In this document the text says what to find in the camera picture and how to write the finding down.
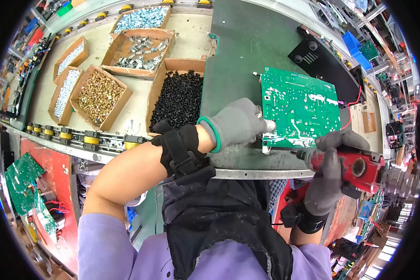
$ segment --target black wrist brace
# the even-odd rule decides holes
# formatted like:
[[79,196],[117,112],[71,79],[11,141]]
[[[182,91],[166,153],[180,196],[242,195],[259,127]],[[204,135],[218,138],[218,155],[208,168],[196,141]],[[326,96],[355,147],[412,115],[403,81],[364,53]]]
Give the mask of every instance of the black wrist brace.
[[154,146],[162,146],[160,163],[167,170],[168,177],[175,175],[176,184],[205,181],[216,175],[206,154],[197,150],[199,138],[196,126],[184,125],[177,130],[171,129],[162,121],[154,127],[162,135],[154,137],[151,143]]
[[303,203],[288,204],[280,211],[283,225],[290,228],[297,223],[300,230],[306,234],[318,232],[324,227],[328,214],[324,216],[314,216],[306,210]]

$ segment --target forearm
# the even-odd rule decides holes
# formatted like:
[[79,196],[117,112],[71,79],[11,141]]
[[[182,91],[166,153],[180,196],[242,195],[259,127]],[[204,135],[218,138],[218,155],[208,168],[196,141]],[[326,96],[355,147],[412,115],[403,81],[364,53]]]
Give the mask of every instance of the forearm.
[[318,232],[307,234],[302,232],[300,228],[295,224],[291,229],[289,243],[297,247],[308,243],[319,244],[322,238],[322,231],[323,227]]
[[[207,153],[215,148],[207,131],[197,125],[198,150]],[[160,163],[162,147],[151,142],[129,149],[106,164],[90,187],[83,215],[103,213],[124,221],[123,205],[136,199],[167,177]]]

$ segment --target purple sleeve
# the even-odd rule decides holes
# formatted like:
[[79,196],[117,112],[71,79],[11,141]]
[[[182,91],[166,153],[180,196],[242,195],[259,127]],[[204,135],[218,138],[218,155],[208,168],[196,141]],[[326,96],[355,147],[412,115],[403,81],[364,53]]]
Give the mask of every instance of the purple sleeve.
[[291,280],[331,280],[330,249],[317,244],[290,246],[294,258]]
[[81,216],[78,227],[78,278],[128,279],[137,251],[124,224],[115,217],[91,213]]

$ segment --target person's right hand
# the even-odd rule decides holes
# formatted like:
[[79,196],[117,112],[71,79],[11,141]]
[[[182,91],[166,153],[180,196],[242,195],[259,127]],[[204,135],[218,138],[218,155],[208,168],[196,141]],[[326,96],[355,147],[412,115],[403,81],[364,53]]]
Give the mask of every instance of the person's right hand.
[[342,197],[341,161],[336,148],[341,145],[370,150],[369,143],[351,130],[338,130],[316,138],[316,147],[325,152],[322,171],[314,175],[304,198],[305,208],[314,216],[324,216],[330,212]]

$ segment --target silver screw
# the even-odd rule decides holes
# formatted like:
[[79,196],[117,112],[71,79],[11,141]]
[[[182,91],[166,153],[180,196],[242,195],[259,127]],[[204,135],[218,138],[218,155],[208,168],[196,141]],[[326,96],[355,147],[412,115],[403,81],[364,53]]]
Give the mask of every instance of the silver screw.
[[62,71],[70,64],[72,61],[79,55],[79,53],[84,51],[84,43],[82,42],[78,47],[76,47],[59,65],[58,76],[61,75]]
[[68,97],[70,96],[70,93],[73,90],[73,86],[76,83],[76,80],[78,80],[79,77],[79,71],[78,70],[70,70],[68,71],[68,75],[65,78],[64,85],[61,87],[59,91],[59,97],[56,101],[55,105],[55,115],[59,119],[62,116],[62,113],[65,109],[65,105],[68,102]]
[[154,7],[151,9],[139,9],[130,14],[123,15],[117,23],[114,33],[120,33],[126,29],[159,27],[168,12],[168,7]]

